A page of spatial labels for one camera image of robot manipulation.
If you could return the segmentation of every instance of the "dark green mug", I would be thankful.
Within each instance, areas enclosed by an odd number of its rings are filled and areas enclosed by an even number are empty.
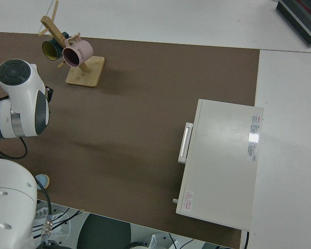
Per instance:
[[[66,32],[63,32],[62,35],[66,39],[69,38],[69,35]],[[43,49],[43,53],[47,57],[47,59],[51,61],[55,61],[58,58],[62,57],[63,48],[54,38],[52,40],[46,40],[45,42],[43,42],[41,48]]]

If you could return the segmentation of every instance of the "white table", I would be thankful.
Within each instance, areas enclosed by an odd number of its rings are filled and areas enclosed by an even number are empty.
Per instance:
[[[51,2],[1,0],[0,32],[39,32]],[[305,52],[261,51],[256,106],[264,123],[249,248],[311,248],[311,48],[276,5],[60,0],[55,23],[85,37]]]
[[[38,33],[51,2],[1,0],[0,32]],[[84,37],[311,53],[276,5],[273,0],[60,0],[55,23]]]

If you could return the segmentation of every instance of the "pink mug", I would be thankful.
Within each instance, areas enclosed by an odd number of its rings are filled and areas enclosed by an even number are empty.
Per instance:
[[[69,40],[76,38],[74,44],[69,44]],[[74,35],[64,41],[66,47],[62,51],[62,56],[69,66],[79,66],[93,56],[93,49],[86,40],[81,40],[79,35]]]

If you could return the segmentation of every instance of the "warning label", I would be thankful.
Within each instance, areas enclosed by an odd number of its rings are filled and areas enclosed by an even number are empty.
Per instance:
[[[194,196],[193,191],[186,190],[184,201],[183,201],[183,210],[184,211],[191,211],[193,196]]]
[[[247,160],[253,162],[258,155],[260,121],[260,115],[258,114],[254,114],[251,118]]]

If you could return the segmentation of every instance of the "wooden mug stand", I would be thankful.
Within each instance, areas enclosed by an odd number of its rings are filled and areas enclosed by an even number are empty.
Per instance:
[[[62,35],[60,30],[54,24],[53,20],[55,17],[55,11],[57,9],[57,2],[54,7],[54,12],[52,19],[47,16],[43,16],[40,20],[42,24],[46,27],[45,30],[41,31],[39,35],[44,34],[49,31],[53,38],[57,40],[62,48],[65,48],[65,37]],[[105,58],[100,56],[92,56],[90,59],[85,61],[85,63],[79,65],[78,67],[70,67],[69,73],[67,75],[66,82],[70,85],[84,86],[84,87],[96,87],[102,73],[105,64]]]

